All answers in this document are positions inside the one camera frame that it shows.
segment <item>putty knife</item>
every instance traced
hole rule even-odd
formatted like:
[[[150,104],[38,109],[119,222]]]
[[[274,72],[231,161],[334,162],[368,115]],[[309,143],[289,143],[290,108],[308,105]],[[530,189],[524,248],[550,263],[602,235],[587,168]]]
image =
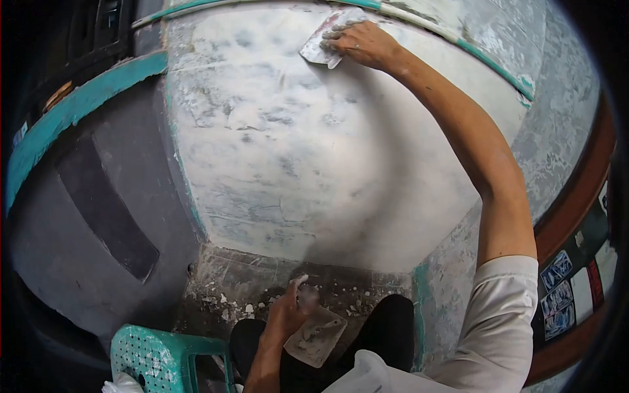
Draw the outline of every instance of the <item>putty knife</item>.
[[[323,34],[326,31],[332,31],[332,26],[344,25],[347,21],[362,21],[366,19],[367,15],[362,8],[351,7],[334,11],[308,38],[299,54],[311,63],[327,64],[330,70],[333,69],[341,62],[343,55],[334,50],[324,50],[320,47]]]

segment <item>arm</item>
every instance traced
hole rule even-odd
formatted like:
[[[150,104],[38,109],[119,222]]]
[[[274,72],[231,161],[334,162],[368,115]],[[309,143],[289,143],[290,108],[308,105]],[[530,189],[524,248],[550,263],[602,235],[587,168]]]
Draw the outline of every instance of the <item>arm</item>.
[[[279,365],[284,344],[304,324],[308,313],[318,306],[317,298],[316,305],[297,307],[298,286],[306,279],[308,275],[292,280],[286,293],[271,305],[269,322],[260,337],[243,393],[279,393]]]
[[[321,44],[391,75],[435,117],[481,195],[478,263],[505,255],[537,258],[524,177],[494,121],[467,94],[366,21],[341,26]]]

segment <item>white t-shirt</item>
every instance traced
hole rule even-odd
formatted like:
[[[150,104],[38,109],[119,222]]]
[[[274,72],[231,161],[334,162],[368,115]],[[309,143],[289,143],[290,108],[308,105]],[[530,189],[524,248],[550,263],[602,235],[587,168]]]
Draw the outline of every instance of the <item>white t-shirt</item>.
[[[519,392],[533,356],[537,272],[537,261],[522,255],[481,265],[457,350],[429,373],[409,374],[360,350],[354,368],[323,393]]]

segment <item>white plastic bag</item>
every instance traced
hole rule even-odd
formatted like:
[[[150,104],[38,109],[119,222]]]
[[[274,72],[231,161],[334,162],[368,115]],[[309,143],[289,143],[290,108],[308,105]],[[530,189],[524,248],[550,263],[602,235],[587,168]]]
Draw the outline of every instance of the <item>white plastic bag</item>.
[[[373,352],[359,350],[354,368],[324,390],[324,393],[391,393],[391,380],[384,360]]]
[[[142,386],[131,375],[126,372],[119,372],[114,378],[114,382],[105,381],[101,389],[102,393],[144,393]]]

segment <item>t-shirt sleeve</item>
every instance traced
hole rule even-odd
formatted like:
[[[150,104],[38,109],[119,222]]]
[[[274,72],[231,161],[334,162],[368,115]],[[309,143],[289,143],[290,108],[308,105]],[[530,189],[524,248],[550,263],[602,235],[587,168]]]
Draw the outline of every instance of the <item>t-shirt sleeve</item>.
[[[537,272],[522,255],[481,265],[454,356],[425,375],[468,392],[519,392],[533,356]]]

